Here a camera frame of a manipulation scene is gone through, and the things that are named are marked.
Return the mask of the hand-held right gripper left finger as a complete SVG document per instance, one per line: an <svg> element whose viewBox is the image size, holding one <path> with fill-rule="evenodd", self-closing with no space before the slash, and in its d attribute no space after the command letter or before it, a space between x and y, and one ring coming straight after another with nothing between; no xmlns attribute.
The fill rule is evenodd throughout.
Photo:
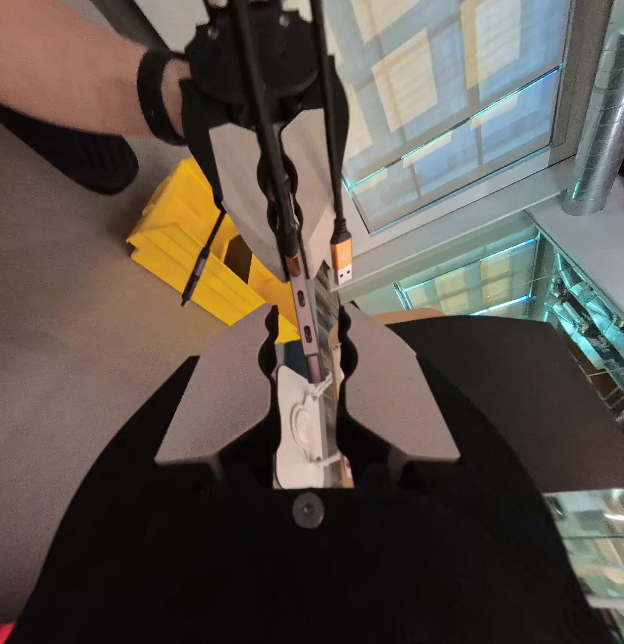
<svg viewBox="0 0 624 644"><path fill-rule="evenodd" d="M201 353L155 456L205 464L217 479L247 470L273 488L282 438L274 371L278 310L262 305Z"/></svg>

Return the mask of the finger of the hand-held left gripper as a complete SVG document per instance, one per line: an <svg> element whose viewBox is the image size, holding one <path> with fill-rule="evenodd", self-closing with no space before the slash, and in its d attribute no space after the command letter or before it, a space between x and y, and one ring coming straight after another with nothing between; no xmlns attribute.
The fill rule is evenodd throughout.
<svg viewBox="0 0 624 644"><path fill-rule="evenodd" d="M334 197L325 135L324 112L302 111L284 128L284 152L297 175L296 202L302 213L301 240L310 276L330 255Z"/></svg>
<svg viewBox="0 0 624 644"><path fill-rule="evenodd" d="M238 125L220 125L209 134L227 214L262 265L286 283L276 238L268 224L268 199L259 187L256 134Z"/></svg>

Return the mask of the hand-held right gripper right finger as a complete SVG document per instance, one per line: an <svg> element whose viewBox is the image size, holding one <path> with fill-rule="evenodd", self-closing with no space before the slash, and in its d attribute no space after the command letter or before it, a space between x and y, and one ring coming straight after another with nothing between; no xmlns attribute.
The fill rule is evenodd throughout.
<svg viewBox="0 0 624 644"><path fill-rule="evenodd" d="M336 433L354 487L372 467L398 480L409 464L456 465L460 450L416 352L354 305L340 309L338 339Z"/></svg>

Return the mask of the yellow plastic bin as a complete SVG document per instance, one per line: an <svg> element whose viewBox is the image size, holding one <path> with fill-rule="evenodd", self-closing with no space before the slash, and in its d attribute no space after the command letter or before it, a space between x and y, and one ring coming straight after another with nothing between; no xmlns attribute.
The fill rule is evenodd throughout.
<svg viewBox="0 0 624 644"><path fill-rule="evenodd" d="M220 212L194 157L181 160L159 185L128 238L131 258L176 291L179 298ZM268 303L279 311L277 342L300 339L289 285L252 258L249 283L224 264L229 241L238 235L226 216L212 240L209 258L191 301L228 326Z"/></svg>

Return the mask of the slim grey usb hub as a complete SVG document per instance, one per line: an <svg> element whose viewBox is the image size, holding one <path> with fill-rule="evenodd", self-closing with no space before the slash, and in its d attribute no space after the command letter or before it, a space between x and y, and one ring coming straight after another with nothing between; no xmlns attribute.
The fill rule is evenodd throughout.
<svg viewBox="0 0 624 644"><path fill-rule="evenodd" d="M300 251L293 257L286 257L285 266L294 300L308 382L319 384L324 380L325 375L318 348L318 333L309 300L302 252Z"/></svg>

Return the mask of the person's left forearm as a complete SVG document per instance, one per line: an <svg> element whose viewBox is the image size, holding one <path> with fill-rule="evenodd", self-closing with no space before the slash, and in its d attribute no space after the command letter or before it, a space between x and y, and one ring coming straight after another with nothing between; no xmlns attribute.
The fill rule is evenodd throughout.
<svg viewBox="0 0 624 644"><path fill-rule="evenodd" d="M0 104L90 133L151 137L138 91L146 49L59 1L0 1Z"/></svg>

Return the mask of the dark teal panel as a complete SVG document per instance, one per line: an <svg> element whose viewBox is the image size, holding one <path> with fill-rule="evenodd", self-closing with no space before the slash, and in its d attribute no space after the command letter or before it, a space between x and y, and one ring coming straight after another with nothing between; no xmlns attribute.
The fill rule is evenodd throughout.
<svg viewBox="0 0 624 644"><path fill-rule="evenodd" d="M283 344L284 349L284 366L287 366L298 375L307 378L308 369L300 339L286 342Z"/></svg>

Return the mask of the black bin divider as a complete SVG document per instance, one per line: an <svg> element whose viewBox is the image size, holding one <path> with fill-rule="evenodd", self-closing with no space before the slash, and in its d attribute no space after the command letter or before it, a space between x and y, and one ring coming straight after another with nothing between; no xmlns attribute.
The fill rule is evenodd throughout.
<svg viewBox="0 0 624 644"><path fill-rule="evenodd" d="M225 266L232 271L243 283L249 283L253 254L243 237L239 234L233 237L227 246L224 258Z"/></svg>

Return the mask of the black felt desk divider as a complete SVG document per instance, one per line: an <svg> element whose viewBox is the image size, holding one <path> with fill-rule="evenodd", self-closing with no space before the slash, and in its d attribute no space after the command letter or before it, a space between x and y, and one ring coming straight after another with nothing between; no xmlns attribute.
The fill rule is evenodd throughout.
<svg viewBox="0 0 624 644"><path fill-rule="evenodd" d="M387 327L485 415L540 492L624 489L624 434L550 324L445 316Z"/></svg>

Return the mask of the black wristband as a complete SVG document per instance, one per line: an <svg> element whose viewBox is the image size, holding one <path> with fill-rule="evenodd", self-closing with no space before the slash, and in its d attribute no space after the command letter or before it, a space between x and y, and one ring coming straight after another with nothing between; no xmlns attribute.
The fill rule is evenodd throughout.
<svg viewBox="0 0 624 644"><path fill-rule="evenodd" d="M149 131L172 146L185 146L186 140L173 126L162 97L162 82L169 62L186 61L186 56L171 50L148 50L137 70L137 94L142 115Z"/></svg>

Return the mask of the large window with blinds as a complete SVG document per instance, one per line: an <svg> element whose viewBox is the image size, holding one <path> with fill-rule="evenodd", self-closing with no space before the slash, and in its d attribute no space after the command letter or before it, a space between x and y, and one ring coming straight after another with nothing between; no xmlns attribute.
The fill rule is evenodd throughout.
<svg viewBox="0 0 624 644"><path fill-rule="evenodd" d="M369 233L551 145L569 1L328 1Z"/></svg>

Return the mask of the narrow window with blinds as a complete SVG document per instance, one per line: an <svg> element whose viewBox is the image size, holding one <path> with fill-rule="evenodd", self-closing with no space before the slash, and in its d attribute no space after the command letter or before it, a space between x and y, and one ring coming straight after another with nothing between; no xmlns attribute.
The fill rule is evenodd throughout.
<svg viewBox="0 0 624 644"><path fill-rule="evenodd" d="M404 310L526 318L533 301L540 239L537 233L436 276L396 281L393 289Z"/></svg>

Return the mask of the black mesh pad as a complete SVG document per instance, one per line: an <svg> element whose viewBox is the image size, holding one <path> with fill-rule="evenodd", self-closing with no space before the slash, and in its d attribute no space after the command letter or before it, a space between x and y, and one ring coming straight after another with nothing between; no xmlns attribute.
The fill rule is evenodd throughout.
<svg viewBox="0 0 624 644"><path fill-rule="evenodd" d="M137 156L121 136L50 124L2 105L0 123L64 176L95 193L117 195L139 173Z"/></svg>

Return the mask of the silver spiral duct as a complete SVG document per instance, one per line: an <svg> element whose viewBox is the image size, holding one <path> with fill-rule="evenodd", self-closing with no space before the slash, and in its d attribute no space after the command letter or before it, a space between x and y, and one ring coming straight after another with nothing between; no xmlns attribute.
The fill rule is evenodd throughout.
<svg viewBox="0 0 624 644"><path fill-rule="evenodd" d="M561 207L571 216L605 208L624 160L624 19L606 37L581 141Z"/></svg>

